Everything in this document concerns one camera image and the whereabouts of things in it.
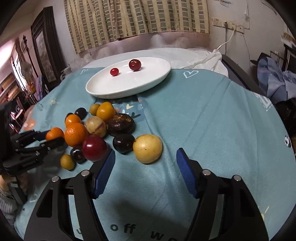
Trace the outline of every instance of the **red cherry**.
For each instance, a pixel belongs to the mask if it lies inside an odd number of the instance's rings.
[[[112,76],[116,76],[119,74],[119,69],[118,68],[113,68],[112,70],[110,70],[110,74]]]
[[[108,145],[99,136],[88,136],[82,145],[82,152],[86,159],[90,161],[100,161],[108,152]]]
[[[142,64],[138,59],[132,59],[128,66],[130,67],[131,70],[137,71],[141,68]]]

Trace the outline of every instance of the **electrical outlet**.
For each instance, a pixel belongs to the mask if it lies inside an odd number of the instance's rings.
[[[232,29],[232,30],[236,30],[237,29],[237,24],[236,23],[233,23],[233,22],[230,22],[229,23],[229,27],[228,27],[229,29]]]
[[[220,18],[212,18],[213,25],[217,27],[221,27],[221,19]]]
[[[230,29],[230,22],[227,20],[222,20],[222,28],[225,28],[225,23],[227,23],[227,29]]]
[[[244,26],[238,24],[238,25],[237,25],[237,28],[236,28],[236,31],[238,31],[238,32],[240,32],[240,33],[242,33],[242,34],[244,34]]]
[[[230,22],[230,21],[227,21],[227,20],[223,20],[222,21],[222,28],[225,28],[225,23],[227,23],[227,29],[231,29],[233,30],[234,28],[236,29],[237,28],[237,24],[236,23],[233,23],[233,22]]]

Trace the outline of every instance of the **teal tablecloth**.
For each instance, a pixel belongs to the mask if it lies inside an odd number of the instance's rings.
[[[34,107],[23,128],[64,130],[68,112],[103,102],[85,91],[86,82],[99,70],[82,69],[68,76]],[[158,240],[184,239],[198,200],[187,192],[177,167],[179,147],[217,176],[241,175],[264,216],[269,238],[277,233],[295,205],[296,163],[286,129],[269,99],[208,70],[173,69],[156,87],[111,102],[117,111],[134,117],[135,137],[158,135],[164,148],[152,165],[141,164],[133,153],[116,152],[105,192],[94,201],[110,241],[147,241],[156,233]],[[112,146],[111,136],[106,141]],[[22,237],[50,178],[73,177],[91,164],[87,161],[69,172],[52,157],[30,171],[35,187],[15,222]],[[82,238],[73,200],[70,197],[74,232]]]

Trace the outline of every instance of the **striped curtain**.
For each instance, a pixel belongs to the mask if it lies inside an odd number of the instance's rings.
[[[76,53],[146,33],[209,33],[207,0],[64,0]]]

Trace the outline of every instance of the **framed painting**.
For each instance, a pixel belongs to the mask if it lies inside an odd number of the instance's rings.
[[[61,71],[66,67],[62,58],[52,7],[44,8],[31,26],[34,51],[49,91],[61,82]]]

